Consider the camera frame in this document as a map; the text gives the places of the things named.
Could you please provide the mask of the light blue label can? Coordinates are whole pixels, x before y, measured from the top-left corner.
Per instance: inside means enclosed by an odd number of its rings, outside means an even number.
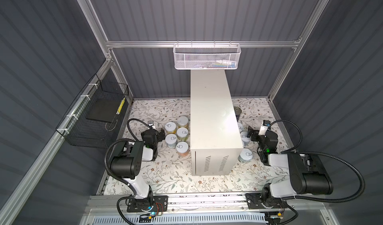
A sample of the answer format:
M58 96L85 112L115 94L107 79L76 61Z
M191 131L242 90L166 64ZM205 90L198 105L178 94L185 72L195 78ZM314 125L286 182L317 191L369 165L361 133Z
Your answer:
M178 138L175 134L168 134L165 138L165 143L169 148L176 148Z

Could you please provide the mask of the white label can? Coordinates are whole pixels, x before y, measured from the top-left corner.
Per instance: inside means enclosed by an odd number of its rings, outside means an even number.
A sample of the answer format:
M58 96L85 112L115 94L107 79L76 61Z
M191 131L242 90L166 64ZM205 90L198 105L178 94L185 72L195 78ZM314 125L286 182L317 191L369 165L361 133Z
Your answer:
M247 136L248 136L247 131L242 131L240 133L241 141L243 142L244 147L247 147L249 145L249 143L251 142L251 138L247 137Z

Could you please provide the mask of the teal label can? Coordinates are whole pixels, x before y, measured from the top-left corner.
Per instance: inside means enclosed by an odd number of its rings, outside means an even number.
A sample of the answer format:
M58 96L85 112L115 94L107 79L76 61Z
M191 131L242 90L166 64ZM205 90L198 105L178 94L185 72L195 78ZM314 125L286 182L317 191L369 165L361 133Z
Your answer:
M252 154L252 151L248 148L243 148L239 157L238 157L238 161L240 163L248 163L250 162L251 160L253 159L253 154Z

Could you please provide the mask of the orange label can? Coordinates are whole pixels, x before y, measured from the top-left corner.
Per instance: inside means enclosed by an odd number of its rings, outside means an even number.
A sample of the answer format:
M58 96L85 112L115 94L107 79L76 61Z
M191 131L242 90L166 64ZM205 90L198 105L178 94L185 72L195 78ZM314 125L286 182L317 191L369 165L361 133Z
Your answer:
M176 145L176 151L180 157L186 157L189 153L189 145L185 141L181 141Z

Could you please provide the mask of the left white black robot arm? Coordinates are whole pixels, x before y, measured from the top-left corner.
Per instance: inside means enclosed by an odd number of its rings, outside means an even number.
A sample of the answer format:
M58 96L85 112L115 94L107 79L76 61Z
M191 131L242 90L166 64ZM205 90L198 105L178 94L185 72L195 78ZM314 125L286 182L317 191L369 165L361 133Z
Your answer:
M141 167L143 162L153 162L158 155L158 143L165 139L163 129L156 130L153 121L143 122L132 118L148 129L138 139L133 133L132 139L121 138L110 144L104 156L104 167L107 175L127 186L132 194L119 199L117 210L121 214L120 204L125 201L128 213L144 213L148 218L162 215L168 208L168 196L156 196L151 186L145 182Z

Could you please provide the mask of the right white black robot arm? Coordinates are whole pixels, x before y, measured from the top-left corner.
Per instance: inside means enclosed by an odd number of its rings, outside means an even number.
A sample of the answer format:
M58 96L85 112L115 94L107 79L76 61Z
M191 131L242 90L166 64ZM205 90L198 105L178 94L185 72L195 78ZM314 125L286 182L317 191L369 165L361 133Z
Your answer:
M298 145L278 153L278 135L271 130L271 127L278 122L278 120L273 122L265 120L260 129L249 127L246 137L258 143L257 155L263 165L287 168L289 178L275 183L266 183L260 192L245 194L249 209L273 210L272 215L267 219L268 222L281 225L290 223L298 217L298 212L287 203L289 200L345 203L357 199L364 193L366 182L362 173L342 158L323 152L300 152L297 151ZM358 190L345 198L326 199L326 195L333 193L334 185L321 157L334 159L350 168L359 180ZM285 209L292 211L294 216L281 222Z

